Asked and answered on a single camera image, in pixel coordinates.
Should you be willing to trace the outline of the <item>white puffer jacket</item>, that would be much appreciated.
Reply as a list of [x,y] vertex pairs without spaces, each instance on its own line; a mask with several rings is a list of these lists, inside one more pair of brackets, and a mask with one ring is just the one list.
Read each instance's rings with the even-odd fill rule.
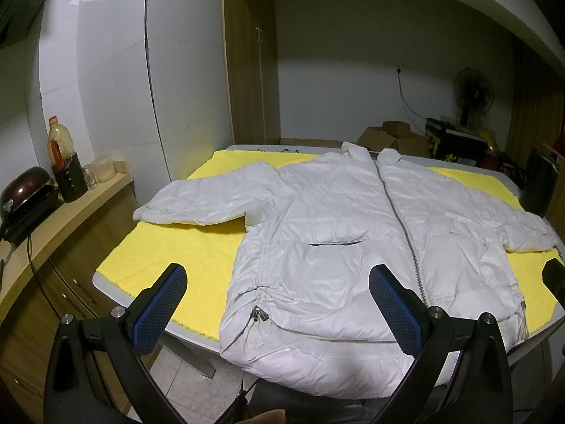
[[257,162],[170,183],[134,219],[245,221],[219,353],[264,380],[340,399],[389,396],[413,359],[369,291],[383,264],[450,316],[492,314],[506,347],[528,336],[509,254],[558,244],[539,216],[385,149],[353,143],[310,161]]

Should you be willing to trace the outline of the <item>wooden counter cabinet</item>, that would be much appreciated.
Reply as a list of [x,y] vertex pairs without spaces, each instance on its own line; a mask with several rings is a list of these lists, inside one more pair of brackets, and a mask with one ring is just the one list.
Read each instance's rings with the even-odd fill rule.
[[13,252],[1,290],[1,378],[34,423],[42,422],[45,377],[60,316],[107,314],[94,288],[101,262],[133,230],[132,177],[119,173],[61,205]]

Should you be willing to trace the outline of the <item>dark red rice cooker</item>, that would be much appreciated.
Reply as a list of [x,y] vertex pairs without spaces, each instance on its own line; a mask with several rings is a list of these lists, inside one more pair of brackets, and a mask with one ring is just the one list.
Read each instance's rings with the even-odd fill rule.
[[1,239],[18,246],[58,208],[58,189],[40,166],[22,172],[1,194]]

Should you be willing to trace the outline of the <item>black knife holder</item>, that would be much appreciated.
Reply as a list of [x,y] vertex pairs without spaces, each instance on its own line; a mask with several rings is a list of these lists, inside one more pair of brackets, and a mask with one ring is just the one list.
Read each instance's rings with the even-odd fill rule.
[[88,188],[84,179],[81,161],[75,152],[64,161],[64,166],[59,169],[52,165],[55,182],[65,203],[71,203],[87,193]]

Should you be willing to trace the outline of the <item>small glass jar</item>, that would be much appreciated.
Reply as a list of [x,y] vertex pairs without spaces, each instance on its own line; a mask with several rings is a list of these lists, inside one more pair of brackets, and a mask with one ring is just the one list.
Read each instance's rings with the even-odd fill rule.
[[95,177],[92,166],[90,164],[83,166],[82,172],[87,189],[95,189],[98,186],[98,181]]

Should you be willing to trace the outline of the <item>clear plastic container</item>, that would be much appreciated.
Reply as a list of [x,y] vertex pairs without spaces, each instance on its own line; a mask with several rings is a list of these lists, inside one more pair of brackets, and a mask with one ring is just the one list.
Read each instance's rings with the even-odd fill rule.
[[94,176],[99,184],[111,180],[116,175],[114,161],[109,155],[98,157],[91,163]]

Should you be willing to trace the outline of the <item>black yellow printed box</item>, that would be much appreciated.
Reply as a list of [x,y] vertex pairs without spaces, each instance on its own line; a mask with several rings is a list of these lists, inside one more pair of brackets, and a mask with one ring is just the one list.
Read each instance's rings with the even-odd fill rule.
[[425,137],[432,159],[481,169],[496,169],[496,158],[487,141],[461,132],[452,124],[429,118],[425,123]]

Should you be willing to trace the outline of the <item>cardboard boxes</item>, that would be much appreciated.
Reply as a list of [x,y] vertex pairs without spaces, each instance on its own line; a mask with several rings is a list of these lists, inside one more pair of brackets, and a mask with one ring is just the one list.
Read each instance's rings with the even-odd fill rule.
[[381,126],[368,126],[357,143],[375,152],[392,148],[406,156],[430,157],[426,138],[411,131],[410,124],[401,120],[388,120]]

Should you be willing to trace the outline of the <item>black standing fan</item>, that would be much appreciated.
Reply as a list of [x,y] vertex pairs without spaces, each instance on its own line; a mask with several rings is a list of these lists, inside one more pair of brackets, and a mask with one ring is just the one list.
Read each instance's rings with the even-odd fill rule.
[[483,117],[494,101],[491,81],[480,70],[465,67],[453,83],[454,99],[460,109],[460,124],[472,127]]

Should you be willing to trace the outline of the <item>cooking oil bottle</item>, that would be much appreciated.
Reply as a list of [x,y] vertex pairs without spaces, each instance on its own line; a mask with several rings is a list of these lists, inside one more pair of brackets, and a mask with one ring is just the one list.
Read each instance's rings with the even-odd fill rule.
[[66,161],[76,154],[74,142],[69,130],[58,121],[57,116],[52,116],[48,123],[48,156],[55,171],[62,170],[66,166]]

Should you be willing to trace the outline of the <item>wooden wardrobe door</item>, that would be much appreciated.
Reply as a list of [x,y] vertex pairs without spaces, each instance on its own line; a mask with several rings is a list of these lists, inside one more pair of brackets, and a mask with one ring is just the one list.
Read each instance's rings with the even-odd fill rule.
[[221,0],[234,143],[281,139],[275,0]]

